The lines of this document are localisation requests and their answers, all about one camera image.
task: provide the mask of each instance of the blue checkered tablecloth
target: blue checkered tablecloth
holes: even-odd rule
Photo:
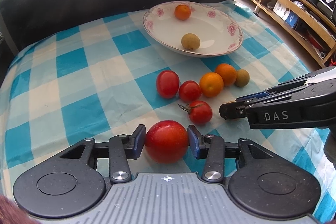
[[[259,92],[279,82],[307,73],[307,68],[250,9],[226,1],[211,6],[233,17],[244,32],[237,51],[215,58],[193,58],[172,52],[144,30],[145,11],[95,20],[28,46],[10,66],[0,89],[0,170],[4,194],[13,197],[16,178],[25,170],[86,137],[97,142],[130,134],[138,124],[149,129],[172,119],[187,127],[186,113],[178,98],[165,100],[155,88],[157,74],[170,69],[180,81],[198,82],[220,63],[250,73],[244,88],[225,88],[215,98],[203,98],[214,117],[202,134],[221,135],[228,142],[249,138],[312,173],[322,186],[315,217],[324,222],[336,210],[336,171],[324,153],[328,129],[251,130],[246,119],[225,121],[219,116],[222,103]],[[146,151],[129,160],[136,172],[201,172],[204,161],[190,151],[171,165],[153,162]],[[225,173],[235,171],[233,159]],[[108,176],[107,160],[98,171]]]

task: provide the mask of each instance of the white plate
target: white plate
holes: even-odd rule
[[[191,16],[178,20],[175,8],[186,4]],[[148,34],[165,47],[189,56],[214,57],[229,54],[243,43],[240,26],[227,14],[210,6],[189,2],[172,1],[149,9],[143,17],[143,25]],[[201,40],[201,46],[194,51],[183,48],[182,36],[193,33]]]

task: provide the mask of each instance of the crosshair logo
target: crosshair logo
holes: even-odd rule
[[[165,181],[171,181],[173,180],[174,178],[172,178],[171,176],[165,176],[164,178],[162,178],[163,180]]]

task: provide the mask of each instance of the tomato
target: tomato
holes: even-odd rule
[[[179,86],[179,76],[171,70],[161,71],[156,78],[157,93],[165,99],[173,98],[179,90]]]
[[[186,106],[179,105],[179,107],[188,112],[189,119],[194,124],[206,124],[212,118],[212,109],[206,102],[194,101]]]
[[[187,152],[189,137],[185,128],[176,121],[160,121],[147,132],[145,148],[158,163],[169,164],[181,159]]]
[[[190,103],[200,98],[202,91],[200,86],[195,81],[189,80],[180,86],[178,94],[182,101]]]

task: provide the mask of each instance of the floor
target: floor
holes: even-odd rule
[[[254,10],[255,4],[250,0],[235,0],[251,10]],[[259,19],[265,24],[272,32],[274,32],[306,65],[310,71],[315,71],[321,67],[312,58],[312,56],[293,38],[288,32],[286,32],[273,18],[266,14],[263,10],[259,12]]]

